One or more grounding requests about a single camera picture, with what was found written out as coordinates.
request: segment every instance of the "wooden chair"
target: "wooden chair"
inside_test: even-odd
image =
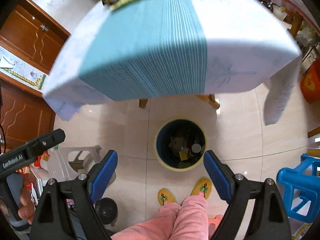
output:
[[[218,109],[220,104],[216,101],[214,94],[212,95],[196,95],[197,98],[203,100],[214,108]],[[149,99],[139,99],[139,107],[145,108]]]

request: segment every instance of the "cable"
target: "cable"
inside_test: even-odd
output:
[[[3,151],[3,153],[5,153],[7,145],[6,145],[6,141],[5,141],[4,130],[3,130],[3,127],[2,127],[2,124],[1,124],[1,106],[0,106],[0,128],[1,128],[1,131],[2,131],[3,141],[4,141],[4,151]]]
[[[1,124],[0,124],[0,128],[1,128],[1,131],[2,131],[2,134],[3,134],[3,141],[4,141],[4,151],[3,151],[3,153],[5,153],[5,150],[6,150],[6,142],[5,142],[4,130],[3,130],[3,127],[2,127]]]

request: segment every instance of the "slipper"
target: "slipper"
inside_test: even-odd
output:
[[[201,195],[208,199],[212,190],[212,182],[207,178],[201,178],[192,190],[191,196]]]
[[[166,188],[159,190],[158,201],[159,201],[160,206],[163,206],[166,203],[176,203],[177,202],[174,195]]]

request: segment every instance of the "cabinet handle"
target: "cabinet handle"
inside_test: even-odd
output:
[[[48,29],[46,26],[44,26],[43,24],[41,24],[40,27],[42,28],[43,31],[46,31],[46,32],[47,32],[47,31],[49,30],[49,29]]]

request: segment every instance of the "table leg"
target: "table leg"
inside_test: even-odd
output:
[[[196,95],[197,98],[203,100],[204,102],[208,103],[209,105],[213,106],[214,108],[219,108],[220,104],[216,101],[214,94],[210,95]]]
[[[145,108],[148,103],[148,99],[139,99],[139,107]]]
[[[302,21],[303,21],[302,16],[298,12],[296,12],[294,14],[294,20],[292,21],[292,27],[289,31],[294,38],[297,36],[297,33],[300,30]]]

